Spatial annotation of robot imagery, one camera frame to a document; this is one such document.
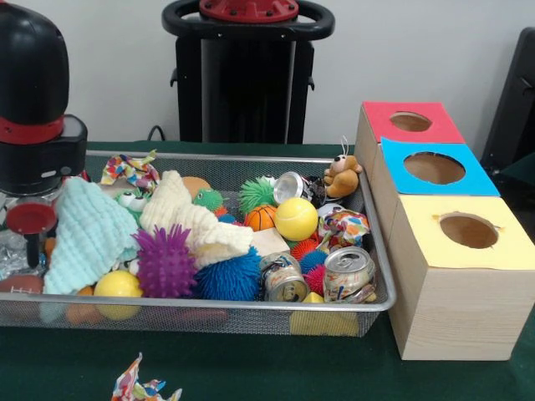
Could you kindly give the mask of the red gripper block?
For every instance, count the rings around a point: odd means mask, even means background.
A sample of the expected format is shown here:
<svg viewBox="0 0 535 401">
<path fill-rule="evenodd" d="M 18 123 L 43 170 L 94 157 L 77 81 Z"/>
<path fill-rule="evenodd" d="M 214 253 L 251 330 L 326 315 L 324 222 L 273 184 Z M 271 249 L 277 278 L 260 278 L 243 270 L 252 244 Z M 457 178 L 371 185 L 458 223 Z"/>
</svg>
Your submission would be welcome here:
<svg viewBox="0 0 535 401">
<path fill-rule="evenodd" d="M 35 268 L 40 263 L 39 234 L 50 231 L 57 220 L 53 202 L 44 198 L 20 198 L 8 206 L 7 227 L 15 233 L 26 235 L 29 267 Z"/>
</svg>

